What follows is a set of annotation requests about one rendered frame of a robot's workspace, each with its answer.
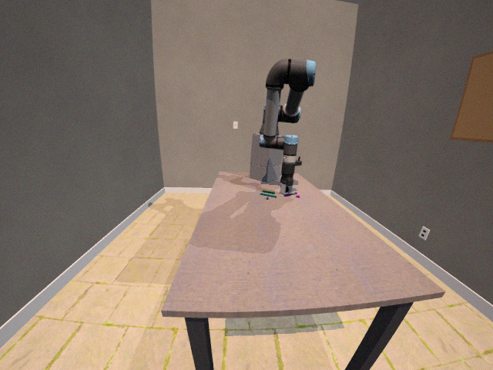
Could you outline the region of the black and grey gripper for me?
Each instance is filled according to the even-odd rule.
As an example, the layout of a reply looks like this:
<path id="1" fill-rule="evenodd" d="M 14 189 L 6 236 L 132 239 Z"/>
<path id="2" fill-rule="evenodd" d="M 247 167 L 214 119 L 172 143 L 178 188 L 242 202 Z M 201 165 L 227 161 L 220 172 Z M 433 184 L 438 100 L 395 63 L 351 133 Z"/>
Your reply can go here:
<path id="1" fill-rule="evenodd" d="M 300 161 L 300 156 L 298 158 L 298 161 Z M 288 194 L 292 193 L 293 174 L 294 174 L 295 166 L 302 165 L 302 161 L 300 162 L 298 161 L 296 161 L 296 156 L 283 155 L 282 170 L 281 170 L 282 176 L 280 178 L 280 182 L 282 184 L 286 184 L 285 193 L 287 193 L 288 191 L 289 191 Z M 290 188 L 288 186 L 290 186 Z"/>

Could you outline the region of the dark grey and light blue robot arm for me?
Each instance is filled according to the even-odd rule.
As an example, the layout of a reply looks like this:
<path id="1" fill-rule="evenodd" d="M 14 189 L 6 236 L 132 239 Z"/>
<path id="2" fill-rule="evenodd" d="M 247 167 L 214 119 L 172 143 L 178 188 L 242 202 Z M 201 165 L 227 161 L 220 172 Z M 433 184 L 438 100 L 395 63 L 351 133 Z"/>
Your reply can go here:
<path id="1" fill-rule="evenodd" d="M 274 64 L 266 80 L 267 102 L 263 112 L 263 125 L 260 129 L 260 147 L 283 150 L 285 156 L 297 155 L 298 136 L 278 137 L 278 122 L 297 123 L 299 121 L 301 109 L 300 107 L 298 109 L 298 106 L 304 91 L 314 85 L 315 75 L 316 63 L 314 61 L 281 59 Z M 280 94 L 284 84 L 289 84 L 290 91 L 287 103 L 281 106 Z"/>

